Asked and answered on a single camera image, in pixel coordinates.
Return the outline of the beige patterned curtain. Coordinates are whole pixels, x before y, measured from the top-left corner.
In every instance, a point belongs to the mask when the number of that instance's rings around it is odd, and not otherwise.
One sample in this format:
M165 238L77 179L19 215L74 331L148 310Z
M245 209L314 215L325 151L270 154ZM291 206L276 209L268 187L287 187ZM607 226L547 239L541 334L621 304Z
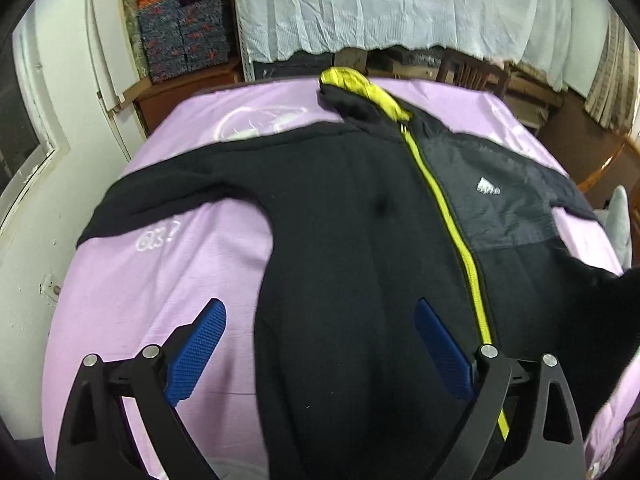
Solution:
M623 20L611 10L585 111L603 129L631 136L638 94L639 48Z

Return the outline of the brown wooden cabinet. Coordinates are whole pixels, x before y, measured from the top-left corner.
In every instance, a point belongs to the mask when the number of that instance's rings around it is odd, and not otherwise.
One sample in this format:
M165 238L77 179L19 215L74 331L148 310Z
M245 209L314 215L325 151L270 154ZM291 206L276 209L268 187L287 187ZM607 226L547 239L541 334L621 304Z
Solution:
M238 58L232 58L226 64L152 84L134 100L142 116L145 134L149 136L180 103L195 93L232 86L242 81L241 62Z

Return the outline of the brown wooden desk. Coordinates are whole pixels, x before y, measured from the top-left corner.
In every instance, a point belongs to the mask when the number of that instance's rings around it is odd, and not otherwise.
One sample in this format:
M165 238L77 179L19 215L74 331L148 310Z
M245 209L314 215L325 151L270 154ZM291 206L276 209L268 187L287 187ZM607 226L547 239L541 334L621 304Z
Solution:
M585 100L573 90L565 93L563 105L539 130L538 140L577 183L582 183L613 156L623 138L603 129L584 110ZM617 185L628 196L639 180L639 152L629 143L608 165L602 177L586 192L593 208L602 208Z

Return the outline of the patterned dark blue storage boxes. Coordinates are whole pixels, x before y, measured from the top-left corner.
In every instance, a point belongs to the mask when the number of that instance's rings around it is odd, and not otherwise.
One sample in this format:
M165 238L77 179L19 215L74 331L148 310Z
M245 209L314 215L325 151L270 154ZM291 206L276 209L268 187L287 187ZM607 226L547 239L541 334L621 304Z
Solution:
M232 51L228 0L160 0L138 11L153 84L226 64Z

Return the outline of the lilac printed bed sheet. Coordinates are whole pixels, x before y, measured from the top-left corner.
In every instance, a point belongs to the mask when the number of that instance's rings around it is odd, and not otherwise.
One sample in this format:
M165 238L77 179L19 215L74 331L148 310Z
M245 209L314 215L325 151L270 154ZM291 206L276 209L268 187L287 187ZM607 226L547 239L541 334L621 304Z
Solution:
M495 141L565 174L506 104L488 93L427 81L377 79L390 93L438 117L454 132ZM150 166L215 142L270 136L312 122L338 122L318 103L317 79L302 78L204 93L180 104L125 170ZM597 224L553 211L562 241L584 263L622 268ZM253 314L271 249L267 220L238 200L200 209L119 237L82 244L53 317L42 386L43 441L55 468L58 435L80 361L132 358L189 323L209 298L228 309L224 338L178 413L221 479L267 479L253 364ZM639 350L589 431L589 473L603 474L639 395Z

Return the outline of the white crinkled cover cloth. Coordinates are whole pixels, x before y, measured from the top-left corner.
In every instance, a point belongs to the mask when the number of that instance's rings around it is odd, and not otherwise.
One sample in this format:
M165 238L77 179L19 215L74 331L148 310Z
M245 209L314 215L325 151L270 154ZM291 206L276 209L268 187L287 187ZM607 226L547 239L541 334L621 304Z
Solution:
M559 90L572 0L235 0L250 60L403 46L525 63Z

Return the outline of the dark wooden chair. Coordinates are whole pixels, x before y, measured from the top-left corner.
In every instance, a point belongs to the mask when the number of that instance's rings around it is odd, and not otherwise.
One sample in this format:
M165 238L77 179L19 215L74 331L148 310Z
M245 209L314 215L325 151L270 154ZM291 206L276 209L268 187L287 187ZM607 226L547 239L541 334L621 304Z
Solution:
M445 49L436 75L436 82L473 91L490 91L498 99L506 96L510 73L506 68L474 58L454 49Z

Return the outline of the black jacket with yellow zipper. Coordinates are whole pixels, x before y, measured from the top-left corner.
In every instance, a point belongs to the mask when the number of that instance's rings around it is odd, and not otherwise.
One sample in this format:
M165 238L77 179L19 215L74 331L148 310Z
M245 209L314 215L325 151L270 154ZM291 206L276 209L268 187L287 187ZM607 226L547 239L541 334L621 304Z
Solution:
M639 348L639 273L588 266L552 211L593 211L559 172L453 132L360 73L330 68L340 115L216 143L121 178L83 240L225 198L259 206L272 252L254 325L257 405L273 479L420 479L464 405L414 325L429 304L462 359L482 344L563 367L589 428Z

